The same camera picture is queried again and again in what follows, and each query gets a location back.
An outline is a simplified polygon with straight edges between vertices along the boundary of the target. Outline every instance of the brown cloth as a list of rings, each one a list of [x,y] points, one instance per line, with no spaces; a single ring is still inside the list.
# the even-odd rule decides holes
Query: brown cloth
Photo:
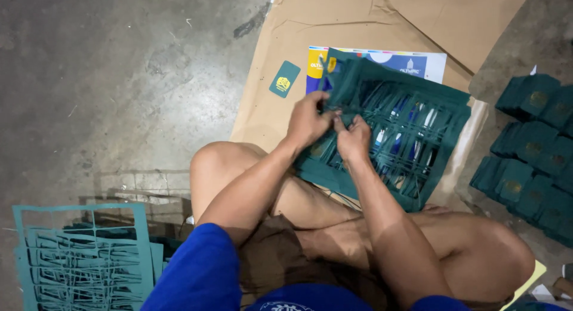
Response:
[[[239,248],[238,254],[243,291],[241,309],[272,290],[297,283],[341,286],[366,301],[376,311],[400,309],[379,275],[339,263],[309,261],[303,254],[292,225],[282,215],[261,222]],[[497,311],[507,301],[462,302],[475,311]]]

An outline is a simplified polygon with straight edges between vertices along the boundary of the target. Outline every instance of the cardboard sheet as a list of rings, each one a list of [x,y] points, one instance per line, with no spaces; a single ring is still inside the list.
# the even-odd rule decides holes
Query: cardboard sheet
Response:
[[[430,5],[436,1],[442,8],[438,12]],[[303,78],[312,45],[445,52],[443,84],[468,91],[473,73],[524,1],[274,0],[261,29],[230,140],[254,143],[267,152],[275,148],[286,134],[294,103],[305,95]],[[288,96],[281,98],[271,93],[269,86],[285,60],[302,70]],[[472,105],[472,117],[462,132],[468,137],[460,138],[452,154],[444,177],[448,181],[438,184],[443,195],[435,198],[439,201],[433,201],[435,204],[450,200],[485,121],[486,104],[476,101]]]

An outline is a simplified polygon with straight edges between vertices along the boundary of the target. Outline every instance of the concrete floor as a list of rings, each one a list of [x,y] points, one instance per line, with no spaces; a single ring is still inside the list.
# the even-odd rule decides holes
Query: concrete floor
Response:
[[[140,200],[150,219],[190,213],[187,168],[226,140],[269,0],[0,0],[0,301],[21,309],[10,206]],[[573,83],[573,0],[527,0],[470,91],[495,103],[538,64]],[[513,227],[549,267],[572,250],[467,189],[508,118],[493,109],[458,191]]]

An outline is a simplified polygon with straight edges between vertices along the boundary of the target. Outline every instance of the green card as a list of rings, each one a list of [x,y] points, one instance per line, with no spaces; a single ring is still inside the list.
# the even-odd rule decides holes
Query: green card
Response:
[[[269,90],[282,98],[287,97],[286,95],[295,82],[298,73],[300,73],[300,67],[285,60],[275,79],[270,84]]]

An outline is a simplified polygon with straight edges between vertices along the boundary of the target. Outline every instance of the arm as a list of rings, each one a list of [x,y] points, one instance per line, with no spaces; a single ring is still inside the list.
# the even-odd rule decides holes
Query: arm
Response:
[[[283,177],[292,162],[330,127],[336,114],[326,112],[320,116],[317,112],[317,105],[327,97],[327,93],[313,92],[297,102],[286,137],[268,156],[221,190],[201,216],[198,225],[219,225],[235,245],[246,240],[262,215],[275,202]]]
[[[407,309],[430,295],[452,297],[430,243],[372,167],[368,124],[356,116],[348,130],[339,118],[334,127],[338,151],[358,191],[378,269],[401,307]]]

